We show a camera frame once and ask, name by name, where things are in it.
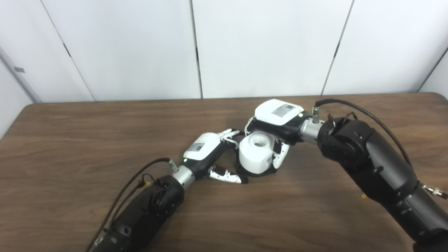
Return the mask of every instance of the robotic hand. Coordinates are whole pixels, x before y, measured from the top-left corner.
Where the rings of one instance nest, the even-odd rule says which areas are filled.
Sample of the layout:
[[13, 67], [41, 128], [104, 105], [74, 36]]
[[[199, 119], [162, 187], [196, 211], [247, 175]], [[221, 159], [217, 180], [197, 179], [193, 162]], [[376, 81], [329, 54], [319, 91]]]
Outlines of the robotic hand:
[[[319, 106], [342, 103], [373, 118], [397, 143], [404, 159], [367, 123], [354, 113], [319, 120]], [[380, 203], [416, 242], [415, 251], [448, 251], [448, 214], [427, 194], [447, 199], [440, 189], [421, 183], [403, 147], [390, 130], [368, 111], [342, 100], [316, 102], [310, 115], [298, 105], [269, 100], [259, 105], [246, 133], [261, 130], [285, 144], [316, 144], [322, 155], [338, 162], [360, 189]]]
[[156, 179], [115, 220], [112, 219], [105, 235], [96, 240], [94, 252], [135, 252], [146, 248], [163, 223], [183, 203], [185, 190], [195, 180], [210, 177], [232, 183], [248, 183], [247, 177], [214, 165], [227, 149], [238, 148], [232, 137], [239, 134], [238, 130], [232, 129], [202, 134], [184, 153], [179, 167], [170, 159], [164, 160], [170, 163], [173, 173]]

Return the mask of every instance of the qr code label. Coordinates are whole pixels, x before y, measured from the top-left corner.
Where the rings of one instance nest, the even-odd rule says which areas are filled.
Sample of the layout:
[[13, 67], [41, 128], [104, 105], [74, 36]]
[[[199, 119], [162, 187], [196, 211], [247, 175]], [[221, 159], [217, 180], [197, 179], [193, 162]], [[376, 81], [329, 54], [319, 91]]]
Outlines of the qr code label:
[[279, 117], [283, 117], [286, 114], [288, 114], [291, 110], [295, 109], [296, 107], [291, 106], [289, 104], [283, 104], [280, 107], [278, 107], [276, 110], [274, 110], [272, 112], [272, 114], [279, 116]]
[[198, 152], [204, 147], [205, 143], [193, 143], [190, 148], [188, 148], [188, 152]]

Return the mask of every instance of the cable connector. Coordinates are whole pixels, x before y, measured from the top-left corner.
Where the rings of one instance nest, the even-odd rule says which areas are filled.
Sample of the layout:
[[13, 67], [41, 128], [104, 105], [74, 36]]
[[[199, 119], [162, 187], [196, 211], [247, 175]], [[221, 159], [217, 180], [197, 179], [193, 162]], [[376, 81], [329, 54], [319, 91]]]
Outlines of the cable connector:
[[444, 193], [442, 190], [440, 190], [437, 187], [428, 186], [426, 184], [421, 184], [422, 188], [431, 193], [433, 196], [438, 196], [443, 199], [448, 199], [448, 194]]
[[176, 172], [179, 171], [179, 167], [177, 167], [176, 163], [174, 163], [173, 160], [170, 159], [169, 162], [168, 162], [168, 164], [169, 164], [169, 166], [171, 167], [171, 169], [172, 169], [172, 171], [173, 171], [174, 173], [176, 173]]
[[319, 123], [319, 107], [313, 107], [313, 123]]

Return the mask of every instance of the white backdrop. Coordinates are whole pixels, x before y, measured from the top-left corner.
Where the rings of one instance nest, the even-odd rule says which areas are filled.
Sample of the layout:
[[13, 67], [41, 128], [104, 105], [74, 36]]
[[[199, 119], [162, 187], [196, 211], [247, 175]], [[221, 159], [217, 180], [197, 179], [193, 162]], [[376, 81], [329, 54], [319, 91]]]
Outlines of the white backdrop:
[[320, 94], [351, 0], [193, 0], [204, 98]]
[[200, 98], [188, 0], [43, 0], [95, 100]]
[[[31, 102], [18, 83], [36, 102], [414, 92], [447, 24], [447, 1], [0, 0], [0, 129]], [[421, 91], [448, 96], [447, 57]]]

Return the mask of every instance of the brown tabletop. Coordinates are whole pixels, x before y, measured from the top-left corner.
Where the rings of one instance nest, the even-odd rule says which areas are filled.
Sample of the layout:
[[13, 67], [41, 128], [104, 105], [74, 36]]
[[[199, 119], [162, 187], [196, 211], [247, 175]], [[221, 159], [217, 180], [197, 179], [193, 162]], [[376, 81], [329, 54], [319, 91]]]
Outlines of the brown tabletop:
[[[310, 111], [326, 96], [281, 97]], [[378, 116], [419, 179], [448, 189], [448, 102], [434, 93], [332, 96]], [[123, 185], [146, 163], [176, 162], [205, 132], [242, 129], [268, 98], [33, 104], [0, 141], [0, 250], [83, 251]], [[325, 105], [321, 115], [352, 109]], [[379, 130], [372, 120], [360, 119]], [[231, 167], [229, 151], [217, 162]], [[170, 173], [166, 164], [150, 169]], [[150, 251], [412, 251], [412, 240], [309, 143], [279, 171], [237, 185], [195, 182]], [[448, 201], [435, 199], [448, 210]]]

